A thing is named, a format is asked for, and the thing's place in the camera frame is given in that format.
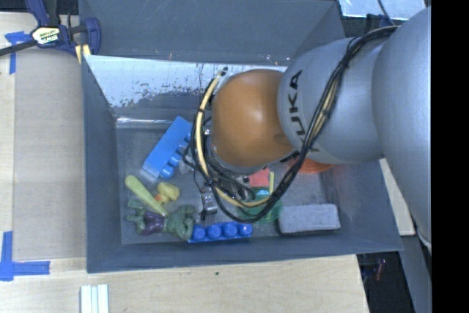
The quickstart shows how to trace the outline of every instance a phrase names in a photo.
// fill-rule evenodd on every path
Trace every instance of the blue tape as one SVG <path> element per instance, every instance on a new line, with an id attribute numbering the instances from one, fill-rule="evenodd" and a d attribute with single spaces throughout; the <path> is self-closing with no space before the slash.
<path id="1" fill-rule="evenodd" d="M 4 232 L 1 246 L 0 281 L 12 281 L 15 276 L 48 275 L 51 261 L 14 262 L 12 260 L 13 232 Z"/>
<path id="2" fill-rule="evenodd" d="M 12 45 L 17 43 L 28 42 L 32 40 L 31 36 L 25 32 L 6 33 L 5 38 Z M 10 75 L 16 72 L 16 52 L 10 54 Z"/>

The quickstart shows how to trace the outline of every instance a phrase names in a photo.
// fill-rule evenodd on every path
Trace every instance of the blue toy block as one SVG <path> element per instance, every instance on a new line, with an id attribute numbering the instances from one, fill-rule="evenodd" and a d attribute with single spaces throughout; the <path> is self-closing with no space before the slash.
<path id="1" fill-rule="evenodd" d="M 25 32 L 6 33 L 5 38 L 12 45 L 16 45 L 16 43 L 28 42 L 32 40 L 31 36 Z M 16 72 L 16 52 L 13 52 L 10 55 L 10 75 L 12 75 L 15 72 Z"/>
<path id="2" fill-rule="evenodd" d="M 4 232 L 1 248 L 0 281 L 12 281 L 15 276 L 47 275 L 51 261 L 13 262 L 13 232 Z"/>
<path id="3" fill-rule="evenodd" d="M 192 231 L 189 243 L 203 243 L 207 241 L 233 240 L 250 237 L 252 226 L 237 222 L 215 223 L 212 226 L 202 227 L 197 224 Z"/>
<path id="4" fill-rule="evenodd" d="M 173 176 L 174 167 L 179 165 L 182 154 L 191 140 L 191 130 L 190 122 L 182 117 L 176 117 L 145 159 L 143 170 L 165 180 Z"/>

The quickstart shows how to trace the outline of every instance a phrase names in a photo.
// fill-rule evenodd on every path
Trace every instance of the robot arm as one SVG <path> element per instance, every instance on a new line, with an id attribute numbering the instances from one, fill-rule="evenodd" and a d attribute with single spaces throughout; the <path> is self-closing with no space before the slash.
<path id="1" fill-rule="evenodd" d="M 315 48 L 285 73 L 226 80 L 211 103 L 209 154 L 238 174 L 294 151 L 334 164 L 386 157 L 431 244 L 430 15 L 427 8 L 400 27 Z"/>

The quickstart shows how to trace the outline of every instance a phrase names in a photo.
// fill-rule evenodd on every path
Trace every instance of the red object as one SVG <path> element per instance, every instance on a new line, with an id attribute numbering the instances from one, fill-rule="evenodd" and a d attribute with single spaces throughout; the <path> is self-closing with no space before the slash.
<path id="1" fill-rule="evenodd" d="M 269 168 L 262 169 L 252 175 L 249 175 L 251 187 L 268 187 L 269 186 Z"/>

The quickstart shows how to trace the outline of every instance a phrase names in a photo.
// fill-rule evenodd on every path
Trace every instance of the gray foam block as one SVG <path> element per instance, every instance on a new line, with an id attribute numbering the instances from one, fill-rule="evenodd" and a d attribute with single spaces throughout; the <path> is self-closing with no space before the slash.
<path id="1" fill-rule="evenodd" d="M 278 224 L 283 234 L 339 229 L 339 212 L 334 204 L 284 206 Z"/>

